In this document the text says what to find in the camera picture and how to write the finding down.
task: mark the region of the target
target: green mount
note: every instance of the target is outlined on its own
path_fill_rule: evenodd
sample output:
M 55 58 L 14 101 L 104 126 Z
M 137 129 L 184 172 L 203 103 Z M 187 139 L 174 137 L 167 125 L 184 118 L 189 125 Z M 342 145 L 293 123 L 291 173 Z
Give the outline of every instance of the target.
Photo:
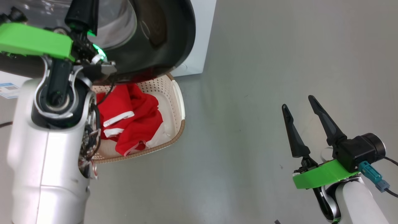
M 21 55 L 49 55 L 75 61 L 70 51 L 73 41 L 69 36 L 20 23 L 0 26 L 0 51 Z
M 336 159 L 293 177 L 297 189 L 311 189 L 339 182 L 359 173 L 349 173 Z

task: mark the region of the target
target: white stripe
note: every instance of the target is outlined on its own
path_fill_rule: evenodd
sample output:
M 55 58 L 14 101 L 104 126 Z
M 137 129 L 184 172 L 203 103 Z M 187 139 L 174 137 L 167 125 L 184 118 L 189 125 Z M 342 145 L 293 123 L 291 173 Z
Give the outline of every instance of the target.
M 121 129 L 121 128 L 112 128 L 112 129 L 105 129 L 103 131 L 103 133 L 105 134 L 105 136 L 107 138 L 109 138 L 109 137 L 116 136 L 116 135 L 122 133 L 123 131 L 124 131 L 124 129 Z
M 109 125 L 112 125 L 122 119 L 127 119 L 127 118 L 131 118 L 132 116 L 134 116 L 134 112 L 133 111 L 127 111 L 124 112 L 122 114 L 117 115 L 116 117 L 113 117 L 109 120 L 106 120 L 103 122 L 103 126 L 104 128 L 108 127 Z

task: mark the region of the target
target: black cable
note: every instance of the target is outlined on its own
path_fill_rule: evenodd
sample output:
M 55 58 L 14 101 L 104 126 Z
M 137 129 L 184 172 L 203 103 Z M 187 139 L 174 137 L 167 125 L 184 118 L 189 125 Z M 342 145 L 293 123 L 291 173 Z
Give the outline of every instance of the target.
M 383 159 L 387 159 L 388 161 L 390 161 L 390 162 L 392 162 L 393 164 L 395 164 L 395 165 L 398 166 L 398 162 L 397 162 L 397 161 L 395 161 L 395 160 L 393 160 L 393 159 L 390 159 L 390 158 L 388 158 L 387 156 L 377 155 L 377 154 L 376 154 L 376 156 L 378 156 L 378 157 L 380 157 L 380 158 L 383 158 Z
M 378 154 L 376 154 L 376 156 L 377 156 L 377 157 L 380 157 L 380 158 L 383 158 L 383 159 L 387 159 L 388 161 L 390 161 L 390 162 L 392 162 L 393 164 L 395 164 L 395 165 L 398 166 L 398 162 L 397 162 L 397 161 L 395 161 L 395 160 L 393 160 L 393 159 L 390 159 L 390 158 L 388 158 L 387 156 L 378 155 Z M 386 189 L 384 189 L 384 190 L 385 190 L 388 194 L 390 194 L 390 195 L 392 195 L 392 196 L 398 198 L 398 194 L 392 192 L 390 189 L 386 188 Z
M 82 156 L 87 156 L 87 149 L 95 146 L 97 144 L 97 136 L 98 134 L 95 134 L 93 136 L 90 136 L 90 134 L 94 131 L 90 125 L 85 126 L 85 131 L 88 133 L 88 142 L 85 148 L 82 148 Z
M 390 195 L 392 195 L 392 196 L 398 198 L 398 194 L 396 194 L 396 193 L 390 191 L 390 189 L 386 188 L 386 189 L 384 189 L 384 190 L 385 190 L 388 194 L 390 194 Z
M 100 120 L 100 111 L 99 111 L 99 109 L 98 109 L 98 106 L 97 105 L 93 105 L 93 109 L 94 109 L 94 111 L 96 112 L 96 125 L 97 125 L 97 130 L 98 129 L 101 129 L 101 120 Z M 97 145 L 97 147 L 96 147 L 96 149 L 94 150 L 94 152 L 91 154 L 91 156 L 90 157 L 87 157 L 87 161 L 90 161 L 92 158 L 93 158 L 93 156 L 98 152 L 98 150 L 100 149 L 99 147 L 100 147 L 100 145 L 101 145 L 101 132 L 98 132 L 97 133 L 97 135 L 99 135 L 99 138 L 98 138 L 98 145 Z
M 100 105 L 101 103 L 103 103 L 103 102 L 105 101 L 105 99 L 109 96 L 109 94 L 111 94 L 111 92 L 112 92 L 112 90 L 113 90 L 114 87 L 115 87 L 115 79 L 113 79 L 111 88 L 110 88 L 109 91 L 105 94 L 105 96 L 102 98 L 102 100 L 101 100 L 99 103 L 97 103 L 97 106 Z
M 2 124 L 0 124 L 0 128 L 4 128 L 4 127 L 9 126 L 9 125 L 12 125 L 12 124 L 13 124 L 12 121 L 6 122 L 6 123 L 2 123 Z

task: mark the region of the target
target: wires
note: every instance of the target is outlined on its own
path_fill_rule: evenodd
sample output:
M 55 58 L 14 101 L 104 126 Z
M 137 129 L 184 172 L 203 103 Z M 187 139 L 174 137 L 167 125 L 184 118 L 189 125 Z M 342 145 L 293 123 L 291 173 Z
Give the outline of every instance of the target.
M 12 125 L 12 124 L 13 124 L 12 121 L 6 122 L 6 123 L 2 123 L 2 124 L 0 124 L 0 128 L 4 128 L 4 127 L 9 126 L 9 125 Z
M 393 164 L 395 164 L 395 165 L 398 166 L 398 162 L 397 162 L 397 161 L 395 161 L 395 160 L 393 160 L 393 159 L 390 159 L 390 158 L 388 158 L 387 156 L 377 155 L 377 154 L 376 154 L 376 156 L 377 156 L 377 157 L 380 157 L 380 158 L 383 158 L 383 159 L 387 159 L 388 161 L 390 161 L 390 162 L 392 162 Z
M 395 164 L 395 165 L 398 166 L 398 162 L 397 162 L 397 161 L 395 161 L 395 160 L 393 160 L 393 159 L 390 159 L 390 158 L 388 158 L 387 156 L 377 155 L 377 154 L 376 154 L 376 156 L 377 156 L 377 157 L 380 157 L 380 158 L 383 158 L 383 159 L 386 159 L 386 160 L 388 160 L 388 161 L 390 161 L 390 162 L 392 162 L 393 164 Z M 388 194 L 390 194 L 390 195 L 392 195 L 392 196 L 398 198 L 398 194 L 392 192 L 390 189 L 385 188 L 384 190 L 385 190 Z
M 93 151 L 93 153 L 87 157 L 87 161 L 90 161 L 90 160 L 93 158 L 93 156 L 94 156 L 94 155 L 98 152 L 98 150 L 100 149 L 99 147 L 100 147 L 100 145 L 101 145 L 101 121 L 100 121 L 100 111 L 99 111 L 97 105 L 93 105 L 93 109 L 94 109 L 94 111 L 95 111 L 95 113 L 96 113 L 96 126 L 97 126 L 96 128 L 97 128 L 97 130 L 98 130 L 97 134 L 95 135 L 95 138 L 97 138 L 98 135 L 99 135 L 99 137 L 98 137 L 98 144 L 97 144 L 97 147 L 96 147 L 96 149 Z
M 398 194 L 396 194 L 396 193 L 390 191 L 390 189 L 386 188 L 386 189 L 384 189 L 384 190 L 385 190 L 388 194 L 390 194 L 390 195 L 392 195 L 392 196 L 398 198 Z
M 97 106 L 100 105 L 101 103 L 103 103 L 105 101 L 105 99 L 109 96 L 109 94 L 111 94 L 113 88 L 115 87 L 115 79 L 112 80 L 112 85 L 111 88 L 109 89 L 109 91 L 105 94 L 105 96 L 102 98 L 102 100 L 97 103 Z

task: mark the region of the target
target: perforated basket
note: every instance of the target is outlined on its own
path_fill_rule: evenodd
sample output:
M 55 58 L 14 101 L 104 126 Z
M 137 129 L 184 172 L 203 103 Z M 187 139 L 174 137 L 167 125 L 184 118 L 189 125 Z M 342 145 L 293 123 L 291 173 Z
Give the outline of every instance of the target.
M 159 78 L 137 83 L 144 93 L 155 96 L 159 101 L 159 111 L 162 114 L 165 131 L 171 136 L 171 140 L 162 145 L 145 149 L 128 156 L 122 156 L 115 151 L 116 142 L 112 140 L 102 140 L 98 152 L 93 160 L 95 163 L 109 163 L 124 159 L 131 159 L 160 149 L 164 149 L 175 143 L 185 127 L 185 108 L 181 90 L 171 74 L 161 76 Z M 107 92 L 110 86 L 94 86 L 93 91 L 96 93 Z

